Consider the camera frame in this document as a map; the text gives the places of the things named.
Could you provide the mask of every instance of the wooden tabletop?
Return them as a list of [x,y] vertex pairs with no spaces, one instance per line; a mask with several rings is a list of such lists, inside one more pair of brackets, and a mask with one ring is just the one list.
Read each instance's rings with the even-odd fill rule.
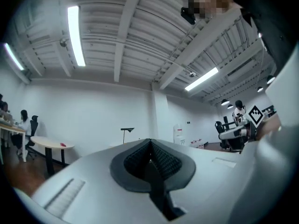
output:
[[71,144],[65,144],[66,146],[63,147],[60,145],[59,142],[52,141],[46,137],[41,137],[41,136],[33,136],[31,137],[31,141],[34,142],[35,144],[48,147],[48,148],[55,148],[55,149],[68,149],[74,147],[74,145]]
[[1,128],[7,129],[7,130],[11,130],[11,131],[15,131],[15,132],[20,132],[20,133],[25,133],[26,131],[18,128],[16,126],[8,126],[8,125],[4,125],[4,124],[0,124]]

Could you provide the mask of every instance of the round table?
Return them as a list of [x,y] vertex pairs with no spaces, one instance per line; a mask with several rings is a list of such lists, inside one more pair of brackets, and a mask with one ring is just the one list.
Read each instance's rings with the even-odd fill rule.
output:
[[64,143],[65,144],[65,147],[64,147],[59,142],[55,142],[46,137],[41,137],[41,136],[32,136],[30,139],[35,144],[38,144],[45,148],[47,172],[50,176],[55,174],[54,167],[53,167],[53,159],[52,159],[52,149],[60,149],[61,150],[61,162],[62,162],[62,165],[65,167],[64,150],[73,148],[74,145]]

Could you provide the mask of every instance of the black hair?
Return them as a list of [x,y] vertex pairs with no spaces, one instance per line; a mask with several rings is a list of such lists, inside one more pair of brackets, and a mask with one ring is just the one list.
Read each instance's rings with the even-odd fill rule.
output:
[[22,110],[21,111],[21,116],[22,116],[23,122],[25,122],[28,119],[27,111],[26,110]]
[[242,101],[237,100],[237,101],[235,102],[235,106],[236,106],[236,107],[239,107],[239,108],[243,108],[243,103],[242,103]]

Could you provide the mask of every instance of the security camera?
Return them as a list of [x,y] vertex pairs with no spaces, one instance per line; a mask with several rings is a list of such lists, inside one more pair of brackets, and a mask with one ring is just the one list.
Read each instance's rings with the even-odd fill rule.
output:
[[195,72],[191,72],[191,73],[189,74],[189,77],[191,77],[191,78],[193,78],[193,77],[195,77],[195,76],[196,76]]
[[62,46],[62,47],[66,47],[66,46],[67,46],[67,40],[66,40],[65,38],[61,38],[61,39],[59,40],[59,44],[60,44],[60,46]]

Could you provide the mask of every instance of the woman with long black hair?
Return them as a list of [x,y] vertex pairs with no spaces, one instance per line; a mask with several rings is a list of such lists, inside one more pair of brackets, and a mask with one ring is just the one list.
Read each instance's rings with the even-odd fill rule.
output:
[[[28,119],[28,114],[26,110],[21,111],[21,122],[18,125],[19,128],[26,130],[26,135],[31,135],[31,124],[30,120]],[[11,136],[11,142],[13,145],[15,145],[18,148],[17,154],[21,154],[21,148],[22,148],[22,135],[16,134]],[[29,142],[29,139],[26,137],[25,138],[25,144]]]

